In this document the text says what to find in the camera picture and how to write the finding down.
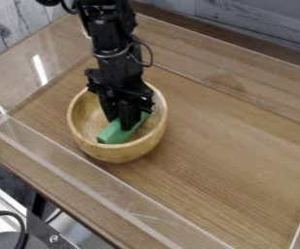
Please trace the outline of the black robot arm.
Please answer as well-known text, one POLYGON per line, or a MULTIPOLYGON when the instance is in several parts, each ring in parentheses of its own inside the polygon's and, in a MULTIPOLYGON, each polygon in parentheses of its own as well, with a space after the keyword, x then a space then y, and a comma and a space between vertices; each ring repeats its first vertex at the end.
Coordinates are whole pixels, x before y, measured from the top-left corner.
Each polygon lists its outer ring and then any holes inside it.
POLYGON ((78 15, 93 44, 98 68, 85 70, 88 90, 100 97, 109 122, 118 120, 122 130, 132 130, 141 122, 141 114, 152 113, 154 91, 142 80, 141 47, 148 45, 133 34, 136 11, 128 0, 35 0, 46 7, 62 5, 78 15))

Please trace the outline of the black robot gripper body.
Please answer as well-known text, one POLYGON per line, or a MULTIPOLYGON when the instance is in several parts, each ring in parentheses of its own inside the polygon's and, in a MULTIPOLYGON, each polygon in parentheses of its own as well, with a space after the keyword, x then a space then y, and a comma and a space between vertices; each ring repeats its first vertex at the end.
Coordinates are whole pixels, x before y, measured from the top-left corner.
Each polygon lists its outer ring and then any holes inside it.
POLYGON ((118 99, 136 103, 141 111, 150 112, 153 108, 154 90, 142 80, 144 68, 141 52, 94 53, 97 68, 88 68, 88 89, 118 99))

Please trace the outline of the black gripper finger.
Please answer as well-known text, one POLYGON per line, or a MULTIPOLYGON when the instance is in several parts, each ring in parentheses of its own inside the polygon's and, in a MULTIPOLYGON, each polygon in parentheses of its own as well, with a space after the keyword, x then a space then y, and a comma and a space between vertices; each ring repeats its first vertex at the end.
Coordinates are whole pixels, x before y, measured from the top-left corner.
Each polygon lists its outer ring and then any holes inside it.
POLYGON ((141 109, 136 103, 126 100, 120 102, 120 118, 122 130, 132 130, 141 121, 141 109))
POLYGON ((108 121, 112 122, 120 116, 118 99, 106 94, 101 94, 100 102, 108 121))

